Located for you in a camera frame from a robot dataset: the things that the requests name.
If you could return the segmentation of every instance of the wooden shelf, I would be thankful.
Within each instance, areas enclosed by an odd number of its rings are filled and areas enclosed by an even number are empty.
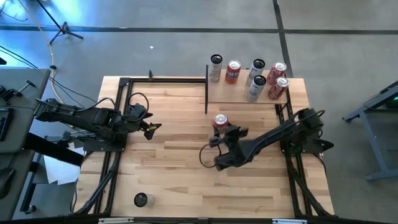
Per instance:
[[[246,97],[248,95],[249,87],[246,86],[246,80],[249,76],[249,70],[241,70],[238,81],[235,84],[228,84],[225,82],[226,69],[221,70],[221,77],[218,83],[208,83],[208,99],[209,103],[269,103],[269,104],[284,104],[287,102],[286,95],[282,95],[278,100],[271,100],[268,98],[268,90],[270,85],[266,84],[260,97],[256,102],[248,102]],[[269,70],[264,70],[262,75],[267,77]],[[289,79],[289,87],[295,85]]]

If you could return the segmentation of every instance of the wooden tabletop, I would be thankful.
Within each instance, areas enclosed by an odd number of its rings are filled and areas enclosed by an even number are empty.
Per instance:
[[[115,99],[118,83],[119,77],[104,77],[99,98]],[[291,83],[295,84],[290,84],[290,92],[299,93],[291,95],[296,112],[308,107],[308,98],[303,79],[295,78]],[[226,114],[233,124],[249,128],[247,138],[254,138],[279,125],[274,104],[209,103],[208,114],[204,114],[204,84],[135,83],[132,91],[147,95],[149,111],[154,114],[147,121],[163,125],[151,141],[142,132],[129,134],[119,167],[112,216],[294,217],[279,143],[264,148],[253,162],[221,172],[204,168],[198,159],[200,148],[213,135],[214,115]],[[134,96],[133,101],[146,105],[140,96]],[[105,101],[101,106],[112,107]],[[217,155],[216,149],[205,150],[203,160],[211,165]],[[76,210],[98,185],[103,157],[103,152],[92,153],[82,165]],[[308,187],[324,208],[333,213],[321,162],[314,155],[303,154],[303,163]],[[154,195],[155,206],[137,208],[133,199],[139,192]],[[298,196],[304,211],[299,190]]]

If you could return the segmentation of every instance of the gray floor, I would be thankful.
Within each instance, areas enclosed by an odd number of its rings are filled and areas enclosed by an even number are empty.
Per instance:
[[[97,27],[217,27],[275,29],[271,0],[111,0],[45,1],[50,12],[74,26]],[[398,1],[393,0],[281,0],[286,29],[398,29]],[[53,25],[35,1],[27,5],[42,25]],[[27,18],[15,3],[6,12]],[[15,22],[0,15],[0,25]],[[200,34],[80,32],[84,40],[61,36],[53,44],[57,80],[92,98],[98,96],[105,75],[203,75],[204,64],[218,53],[248,67],[263,58],[267,68],[282,60],[278,34]],[[46,32],[48,38],[54,33]],[[330,193],[337,215],[380,222],[398,222],[398,179],[368,182],[378,171],[362,124],[346,124],[341,117],[380,89],[398,79],[398,35],[295,35],[286,37],[294,77],[303,77],[310,104],[326,110],[324,138],[335,143],[325,153]],[[38,67],[50,65],[49,50],[39,32],[0,30],[0,45],[28,58]],[[23,66],[17,61],[10,66]],[[48,86],[44,98],[54,97]],[[73,103],[62,94],[66,103]],[[85,99],[78,98],[84,105]],[[67,127],[34,122],[41,136],[61,134]],[[38,211],[14,218],[47,217],[68,212],[73,186],[38,187]]]

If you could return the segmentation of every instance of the silver can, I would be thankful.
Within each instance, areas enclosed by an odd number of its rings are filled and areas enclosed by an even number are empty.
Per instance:
[[[262,75],[258,75],[256,77],[253,78],[253,81],[251,82],[249,91],[248,91],[248,101],[249,102],[254,102],[256,101],[262,90],[264,89],[265,85],[266,85],[266,78],[263,77]]]
[[[223,58],[221,55],[215,54],[210,57],[209,79],[211,82],[219,82],[222,64]]]
[[[254,77],[262,74],[262,71],[264,70],[265,66],[266,66],[266,63],[261,59],[255,59],[253,61],[253,63],[251,64],[248,79],[246,80],[247,86],[251,85]]]

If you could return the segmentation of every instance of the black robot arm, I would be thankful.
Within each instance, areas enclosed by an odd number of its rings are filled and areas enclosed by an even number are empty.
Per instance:
[[[107,142],[116,142],[126,133],[144,131],[144,136],[150,140],[154,132],[162,124],[148,124],[144,119],[152,116],[146,109],[136,103],[122,115],[118,110],[110,108],[90,107],[87,109],[59,103],[56,99],[38,100],[35,111],[39,121],[62,122],[77,128],[95,133],[97,137]]]
[[[319,112],[315,112],[314,109],[300,110],[281,126],[251,140],[239,140],[239,138],[247,136],[247,129],[241,129],[241,127],[235,125],[228,126],[224,137],[215,136],[210,139],[211,147],[224,143],[229,151],[215,157],[216,168],[223,170],[231,166],[240,167],[251,162],[261,149],[281,139],[287,140],[292,147],[305,143],[308,135],[317,133],[322,129],[323,123],[318,114]]]

